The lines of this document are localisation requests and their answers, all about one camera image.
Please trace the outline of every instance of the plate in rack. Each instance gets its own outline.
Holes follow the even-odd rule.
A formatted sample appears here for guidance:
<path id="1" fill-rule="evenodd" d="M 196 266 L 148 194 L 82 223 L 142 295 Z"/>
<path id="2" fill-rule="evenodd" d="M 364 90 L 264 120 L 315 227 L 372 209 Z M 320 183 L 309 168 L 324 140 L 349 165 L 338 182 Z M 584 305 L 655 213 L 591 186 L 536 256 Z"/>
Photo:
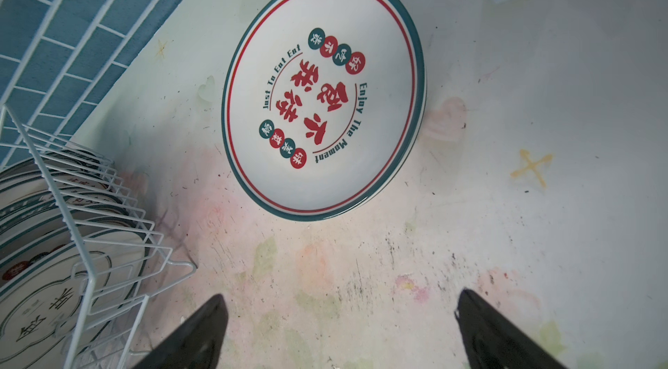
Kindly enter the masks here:
<path id="1" fill-rule="evenodd" d="M 397 173 L 425 97 L 420 38 L 399 0 L 272 0 L 228 70 L 225 149 L 267 211 L 330 218 Z"/>
<path id="2" fill-rule="evenodd" d="M 92 238 L 104 240 L 91 244 L 89 250 L 98 273 L 97 289 L 115 286 L 141 274 L 142 258 L 148 250 L 140 234 L 109 230 Z M 74 243 L 69 243 L 38 259 L 0 288 L 0 369 L 62 366 L 63 340 L 76 323 L 85 278 L 79 252 Z M 93 308 L 116 308 L 114 304 L 119 304 L 131 291 L 132 285 L 128 284 L 96 299 Z M 97 326 L 84 331 L 79 344 L 94 340 L 101 329 Z"/>

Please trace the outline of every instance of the white ceramic plate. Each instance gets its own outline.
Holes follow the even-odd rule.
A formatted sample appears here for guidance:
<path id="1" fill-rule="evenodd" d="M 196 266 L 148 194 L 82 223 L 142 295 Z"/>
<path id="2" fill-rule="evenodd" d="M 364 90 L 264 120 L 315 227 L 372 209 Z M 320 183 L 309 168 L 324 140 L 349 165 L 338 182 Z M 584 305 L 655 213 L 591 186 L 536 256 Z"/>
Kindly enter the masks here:
<path id="1" fill-rule="evenodd" d="M 110 230 L 100 235 L 106 240 L 129 243 L 141 243 L 142 238 L 131 231 Z M 145 247 L 96 244 L 91 257 L 96 260 L 98 272 L 118 264 L 141 259 L 146 255 Z M 0 288 L 0 368 L 31 369 L 56 368 L 62 365 L 61 355 L 63 337 L 54 337 L 57 322 L 79 311 L 82 274 L 72 278 L 72 267 L 80 261 L 77 249 L 69 245 L 40 259 L 21 275 Z M 142 271 L 136 266 L 135 277 Z M 108 278 L 100 278 L 97 288 L 111 286 L 128 279 L 128 270 L 123 268 L 108 273 Z M 130 287 L 119 292 L 127 295 Z M 95 308 L 105 304 L 102 300 Z M 74 322 L 59 328 L 68 332 Z M 93 340 L 100 329 L 85 331 L 81 342 Z"/>
<path id="2" fill-rule="evenodd" d="M 401 167 L 425 93 L 420 39 L 399 0 L 272 0 L 225 82 L 232 170 L 276 215 L 342 214 Z"/>
<path id="3" fill-rule="evenodd" d="M 90 208 L 95 209 L 97 211 L 106 211 L 114 214 L 126 213 L 125 209 L 114 206 L 90 206 Z M 105 222 L 105 223 L 111 221 L 123 222 L 123 224 L 121 225 L 126 225 L 127 227 L 132 226 L 130 222 L 125 222 L 124 220 L 118 218 L 100 216 L 100 214 L 89 213 L 88 211 L 72 211 L 71 214 L 72 218 L 78 220 L 88 220 L 91 222 Z M 23 246 L 28 246 L 29 244 L 35 243 L 36 240 L 40 240 L 42 239 L 42 237 L 46 237 L 46 235 L 51 234 L 51 232 L 61 231 L 63 229 L 66 230 L 67 227 L 63 225 L 62 216 L 60 214 L 51 214 L 44 221 L 32 227 L 24 227 L 21 225 L 16 225 L 9 231 L 6 231 L 3 234 L 4 238 L 1 239 L 0 241 L 0 286 L 4 285 L 8 280 L 12 279 L 9 278 L 10 274 L 6 275 L 7 277 L 5 277 L 5 272 L 8 269 L 4 269 L 4 266 L 9 262 L 12 262 L 9 265 L 10 267 L 17 263 L 15 261 L 16 257 L 15 255 L 17 251 L 19 251 Z M 83 226 L 79 226 L 79 231 L 81 232 L 81 235 L 85 235 L 84 233 L 86 234 L 90 233 L 90 229 L 88 227 L 83 228 Z M 70 242 L 69 240 L 66 240 L 61 244 L 67 244 L 69 242 Z M 15 275 L 16 272 L 20 270 L 21 269 L 17 268 L 12 273 Z"/>
<path id="4" fill-rule="evenodd" d="M 86 195 L 91 198 L 99 199 L 100 201 L 114 202 L 120 204 L 120 199 L 114 197 L 111 194 L 103 194 L 99 192 L 82 192 L 81 195 Z M 75 198 L 71 196 L 63 196 L 67 204 L 73 206 L 94 206 L 93 201 L 87 199 Z M 55 201 L 51 199 L 50 201 L 45 201 L 39 204 L 36 204 L 28 209 L 20 209 L 14 211 L 12 214 L 8 214 L 0 220 L 0 240 L 4 240 L 8 235 L 16 234 L 23 229 L 31 228 L 39 223 L 49 222 L 48 224 L 42 224 L 43 227 L 50 230 L 55 230 L 60 227 L 62 224 L 62 218 L 49 220 L 51 218 L 62 217 L 58 206 L 55 205 Z"/>
<path id="5" fill-rule="evenodd" d="M 55 157 L 55 158 L 64 159 L 64 160 L 66 160 L 70 163 L 78 163 L 81 166 L 89 167 L 91 169 L 97 169 L 100 166 L 100 161 L 98 161 L 97 159 L 95 159 L 93 157 L 94 156 L 93 153 L 87 152 L 85 150 L 81 150 L 81 152 L 87 153 L 88 155 L 90 155 L 90 157 L 87 156 L 87 155 L 80 155 L 79 153 L 75 153 L 75 152 L 70 151 L 70 150 L 63 150 L 62 152 L 47 152 L 46 154 L 49 155 L 49 156 Z M 79 159 L 72 159 L 71 157 L 64 156 L 63 153 L 67 153 L 69 155 L 77 156 Z M 71 169 L 71 170 L 78 169 L 78 168 L 75 168 L 73 166 L 66 165 L 64 163 L 60 163 L 60 162 L 56 162 L 56 161 L 52 161 L 52 160 L 49 160 L 49 159 L 44 159 L 44 163 L 46 163 L 47 165 L 54 165 L 56 167 L 62 167 L 64 169 Z M 15 164 L 13 166 L 10 166 L 7 169 L 5 169 L 4 171 L 2 171 L 0 173 L 0 179 L 4 179 L 6 177 L 10 177 L 12 175 L 16 175 L 16 174 L 19 174 L 19 173 L 32 172 L 32 171 L 38 171 L 38 170 L 39 170 L 39 168 L 38 168 L 37 164 L 35 164 L 35 161 L 32 158 L 30 158 L 30 159 L 26 159 L 24 161 L 21 161 L 21 162 Z"/>
<path id="6" fill-rule="evenodd" d="M 89 189 L 85 190 L 79 187 L 69 186 L 66 183 L 56 182 L 58 188 L 67 189 L 71 192 L 84 192 L 98 189 L 106 191 L 109 185 L 100 183 L 92 179 L 83 179 L 79 176 L 73 176 L 68 173 L 55 172 L 54 177 L 63 179 L 68 182 L 86 185 Z M 16 179 L 12 180 L 12 184 L 7 184 L 0 189 L 0 219 L 4 216 L 17 211 L 18 209 L 28 208 L 36 203 L 48 201 L 53 199 L 53 194 L 48 190 L 46 180 L 41 176 L 41 173 L 21 174 Z"/>

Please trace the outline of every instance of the dish rack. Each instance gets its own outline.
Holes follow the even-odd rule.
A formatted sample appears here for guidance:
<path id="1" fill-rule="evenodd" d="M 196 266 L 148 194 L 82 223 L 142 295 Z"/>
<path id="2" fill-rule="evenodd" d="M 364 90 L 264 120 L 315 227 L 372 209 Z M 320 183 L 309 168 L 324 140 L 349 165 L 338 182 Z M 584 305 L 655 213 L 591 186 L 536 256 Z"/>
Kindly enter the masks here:
<path id="1" fill-rule="evenodd" d="M 10 122 L 5 125 L 7 116 L 13 122 L 13 127 Z M 192 262 L 171 259 L 173 249 L 163 244 L 165 235 L 156 231 L 154 221 L 144 218 L 145 210 L 137 206 L 137 199 L 133 197 L 132 191 L 123 185 L 118 171 L 112 167 L 111 159 L 90 148 L 22 124 L 7 106 L 2 106 L 0 109 L 0 125 L 5 125 L 0 129 L 0 133 L 4 129 L 18 131 L 18 144 L 0 143 L 0 145 L 27 149 L 30 152 L 48 184 L 49 191 L 53 194 L 80 256 L 79 262 L 71 270 L 71 277 L 81 280 L 79 284 L 81 301 L 78 311 L 62 321 L 59 320 L 54 332 L 56 338 L 63 339 L 57 346 L 61 348 L 62 367 L 121 369 L 129 366 L 130 357 L 139 360 L 148 354 L 148 351 L 132 350 L 131 346 L 149 299 L 186 280 L 195 273 L 196 265 Z M 86 166 L 81 164 L 82 159 L 86 160 Z M 80 179 L 77 182 L 65 180 L 64 173 Z M 101 190 L 100 184 L 106 186 L 107 190 Z M 121 200 L 122 204 L 100 199 L 92 194 L 93 192 L 103 195 L 102 198 L 111 194 Z M 66 198 L 86 200 L 89 204 L 79 202 L 78 205 L 73 205 L 66 201 Z M 104 205 L 111 206 L 110 208 L 120 207 L 126 214 L 107 212 L 104 210 Z M 102 209 L 92 209 L 91 206 L 101 206 Z M 132 228 L 108 222 L 96 223 L 74 219 L 72 213 L 76 211 L 121 219 L 129 222 Z M 84 225 L 88 229 L 90 226 L 98 227 L 99 231 L 82 235 L 79 229 Z M 114 240 L 105 236 L 105 232 L 109 233 L 110 230 L 132 231 L 139 237 L 136 241 Z M 95 248 L 101 249 L 101 245 L 106 248 L 114 245 L 114 249 L 121 251 L 144 248 L 144 256 L 120 264 L 113 263 L 112 267 L 101 270 L 99 263 L 105 257 L 92 256 Z M 157 282 L 170 278 L 166 276 L 172 273 L 166 272 L 169 267 L 184 269 L 174 269 L 181 275 L 174 280 Z M 127 276 L 123 276 L 120 281 L 114 281 L 111 286 L 103 283 L 109 281 L 109 275 L 112 274 L 127 274 Z M 158 285 L 151 284 L 148 287 L 146 282 L 149 278 Z"/>

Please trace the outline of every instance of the stacked plates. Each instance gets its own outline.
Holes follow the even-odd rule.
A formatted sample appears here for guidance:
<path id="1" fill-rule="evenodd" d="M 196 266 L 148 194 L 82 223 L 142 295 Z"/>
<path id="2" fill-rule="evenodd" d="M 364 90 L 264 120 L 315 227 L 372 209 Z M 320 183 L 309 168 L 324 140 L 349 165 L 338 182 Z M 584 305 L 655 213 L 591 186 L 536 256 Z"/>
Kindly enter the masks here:
<path id="1" fill-rule="evenodd" d="M 72 217 L 89 223 L 78 227 L 89 238 L 101 293 L 92 305 L 100 323 L 79 341 L 86 344 L 105 328 L 104 316 L 135 294 L 136 284 L 128 281 L 141 275 L 148 249 L 92 153 L 47 155 L 47 166 L 60 169 L 51 174 L 62 181 L 56 186 L 66 191 L 65 202 L 85 207 L 72 209 Z M 0 369 L 62 366 L 87 282 L 79 250 L 37 164 L 30 159 L 0 173 Z"/>

